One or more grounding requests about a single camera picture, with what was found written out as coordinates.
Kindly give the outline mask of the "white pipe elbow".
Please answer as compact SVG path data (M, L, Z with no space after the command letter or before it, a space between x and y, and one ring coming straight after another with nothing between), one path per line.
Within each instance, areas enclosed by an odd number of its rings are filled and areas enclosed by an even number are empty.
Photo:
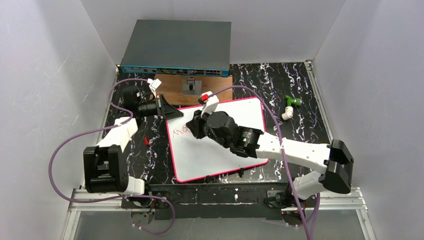
M294 115L294 108L292 106L287 106L284 109L284 113L281 115L281 118L284 121L291 119Z

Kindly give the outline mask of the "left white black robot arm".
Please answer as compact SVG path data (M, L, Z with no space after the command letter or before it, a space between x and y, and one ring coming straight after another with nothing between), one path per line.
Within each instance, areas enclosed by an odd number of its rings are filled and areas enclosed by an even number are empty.
M169 104L162 94L144 101L136 86L123 90L122 111L115 127L95 146L83 151L85 189L89 193L116 193L138 196L145 193L145 181L130 176L124 151L138 131L143 119L156 116L161 119L183 117L183 113Z

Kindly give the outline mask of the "pink framed whiteboard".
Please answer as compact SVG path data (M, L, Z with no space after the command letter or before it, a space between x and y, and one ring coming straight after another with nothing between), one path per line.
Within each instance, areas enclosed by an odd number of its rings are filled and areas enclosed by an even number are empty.
M253 168L269 162L263 158L237 156L208 137L196 139L186 123L193 118L196 110L202 108L201 105L182 107L182 117L166 121L174 174L179 183L234 172L241 168ZM240 126L262 131L266 129L264 109L257 97L223 101L217 105L216 110L226 112Z

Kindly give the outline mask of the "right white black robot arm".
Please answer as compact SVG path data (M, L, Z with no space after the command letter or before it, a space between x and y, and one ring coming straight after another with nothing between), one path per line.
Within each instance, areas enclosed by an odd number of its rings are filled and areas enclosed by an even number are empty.
M351 192L354 158L342 140L315 144L279 139L260 129L237 125L224 111L202 116L201 110L196 110L186 126L196 139L208 137L239 157L286 160L311 169L293 180L295 195L300 200L323 191Z

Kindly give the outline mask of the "red marker cap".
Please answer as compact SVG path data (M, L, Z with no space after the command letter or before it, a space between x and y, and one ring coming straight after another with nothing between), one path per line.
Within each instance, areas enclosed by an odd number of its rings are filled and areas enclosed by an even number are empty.
M147 137L144 137L144 144L146 145L146 146L149 146L150 145L150 141L149 141L149 139L147 138Z

